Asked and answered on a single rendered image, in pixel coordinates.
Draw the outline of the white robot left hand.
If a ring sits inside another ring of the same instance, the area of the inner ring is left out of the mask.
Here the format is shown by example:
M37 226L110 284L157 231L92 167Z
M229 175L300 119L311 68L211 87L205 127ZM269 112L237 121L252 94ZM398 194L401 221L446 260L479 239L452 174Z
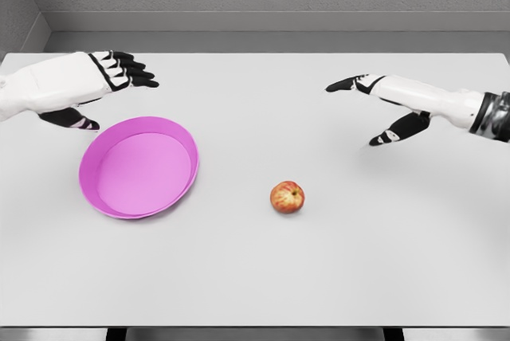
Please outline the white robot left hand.
M155 75L130 53L76 52L28 67L33 82L27 108L41 120L61 127L97 131L100 125L76 107L130 87L157 88Z

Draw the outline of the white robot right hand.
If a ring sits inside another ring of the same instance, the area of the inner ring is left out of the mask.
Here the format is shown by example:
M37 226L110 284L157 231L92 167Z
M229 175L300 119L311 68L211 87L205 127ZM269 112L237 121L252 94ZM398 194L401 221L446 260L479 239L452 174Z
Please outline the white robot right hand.
M325 88L326 92L356 90L375 96L389 104L410 109L410 113L393 122L381 134L372 138L372 147L396 143L415 136L430 126L431 116L439 111L446 92L398 76L362 74L339 80Z

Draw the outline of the red yellow apple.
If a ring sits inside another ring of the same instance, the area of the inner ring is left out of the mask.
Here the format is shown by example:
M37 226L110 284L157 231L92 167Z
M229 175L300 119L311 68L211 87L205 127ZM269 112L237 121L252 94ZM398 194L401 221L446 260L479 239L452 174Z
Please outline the red yellow apple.
M269 199L278 213L293 214L304 206L305 195L296 182L283 181L272 188Z

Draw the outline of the pink round plate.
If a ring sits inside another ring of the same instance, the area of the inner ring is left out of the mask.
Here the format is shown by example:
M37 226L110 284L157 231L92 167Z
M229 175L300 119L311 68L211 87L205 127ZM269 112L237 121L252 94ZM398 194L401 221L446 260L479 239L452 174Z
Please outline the pink round plate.
M191 188L198 165L198 146L187 129L142 116L99 134L80 161L78 178L96 210L134 220L173 206Z

